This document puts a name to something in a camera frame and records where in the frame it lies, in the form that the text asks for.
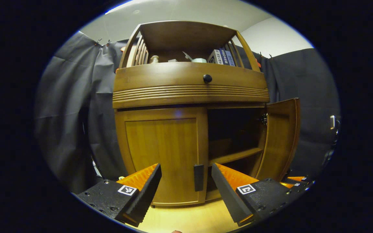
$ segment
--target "wooden floor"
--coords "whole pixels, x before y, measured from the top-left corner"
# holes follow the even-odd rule
[[[225,233],[239,227],[232,220],[224,201],[218,199],[182,208],[149,207],[143,222],[133,228],[149,233],[172,233],[174,230],[182,233]]]

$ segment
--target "black knob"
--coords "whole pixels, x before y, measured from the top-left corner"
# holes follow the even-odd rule
[[[204,75],[204,82],[209,83],[212,81],[211,75]]]

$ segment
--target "wooden cabinet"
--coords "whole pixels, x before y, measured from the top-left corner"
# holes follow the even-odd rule
[[[244,68],[233,37],[251,69]],[[161,164],[152,205],[220,198],[210,175],[214,162],[257,179],[282,179],[298,142],[299,99],[266,104],[264,74],[238,31],[199,22],[154,22],[139,25],[126,47],[112,102],[117,138],[129,174]],[[220,47],[231,51],[236,66],[190,62],[182,53],[207,58]],[[153,55],[159,63],[148,63]],[[205,82],[204,75],[212,81]]]

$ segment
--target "door hinge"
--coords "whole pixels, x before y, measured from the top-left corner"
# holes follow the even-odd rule
[[[266,126],[267,125],[267,114],[266,113],[262,114],[261,118],[258,118],[257,121],[261,121],[261,123]]]

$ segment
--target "cabinet door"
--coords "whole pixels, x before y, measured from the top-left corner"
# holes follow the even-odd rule
[[[129,174],[157,162],[161,165],[162,178],[152,205],[193,205],[205,201],[207,169],[203,171],[202,191],[195,191],[194,178],[194,165],[208,166],[205,108],[123,111],[116,112],[115,119],[120,151]]]
[[[300,100],[267,105],[267,136],[256,178],[281,181],[293,160],[300,133]]]

